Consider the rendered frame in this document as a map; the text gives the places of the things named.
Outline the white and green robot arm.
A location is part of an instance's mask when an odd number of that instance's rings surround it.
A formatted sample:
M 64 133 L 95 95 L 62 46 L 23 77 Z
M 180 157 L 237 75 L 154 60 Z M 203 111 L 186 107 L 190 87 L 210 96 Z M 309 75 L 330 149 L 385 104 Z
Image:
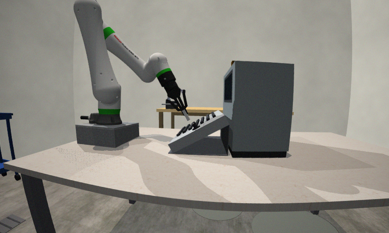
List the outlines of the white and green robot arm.
M 150 83 L 157 77 L 164 87 L 176 80 L 163 54 L 151 55 L 146 63 L 134 53 L 102 20 L 102 10 L 96 0 L 76 0 L 74 13 L 84 41 L 92 91 L 98 100 L 99 112 L 81 116 L 81 119 L 97 125 L 122 124 L 121 86 L 113 72 L 108 51 L 122 60 L 143 82 Z

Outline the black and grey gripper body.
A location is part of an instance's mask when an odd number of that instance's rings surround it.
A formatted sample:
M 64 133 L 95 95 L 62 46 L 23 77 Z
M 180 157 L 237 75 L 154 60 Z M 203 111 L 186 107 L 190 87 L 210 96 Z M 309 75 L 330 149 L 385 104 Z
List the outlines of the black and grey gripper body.
M 175 94 L 175 91 L 177 91 L 178 95 L 180 96 L 181 94 L 181 89 L 178 87 L 176 81 L 172 81 L 168 84 L 166 84 L 164 86 L 164 89 L 167 93 L 167 96 L 171 99 L 173 99 L 173 97 L 171 96 L 171 94 L 173 94 L 175 96 L 175 98 L 177 98 L 176 94 Z

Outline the dark grey control console with keypad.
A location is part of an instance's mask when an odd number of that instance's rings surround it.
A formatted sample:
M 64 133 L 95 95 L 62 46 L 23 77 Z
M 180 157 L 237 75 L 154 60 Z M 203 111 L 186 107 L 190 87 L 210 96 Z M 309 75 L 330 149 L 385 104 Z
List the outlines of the dark grey control console with keypad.
M 294 93 L 294 64 L 232 61 L 224 76 L 223 106 L 184 126 L 169 154 L 286 158 Z M 222 129 L 220 136 L 208 136 Z

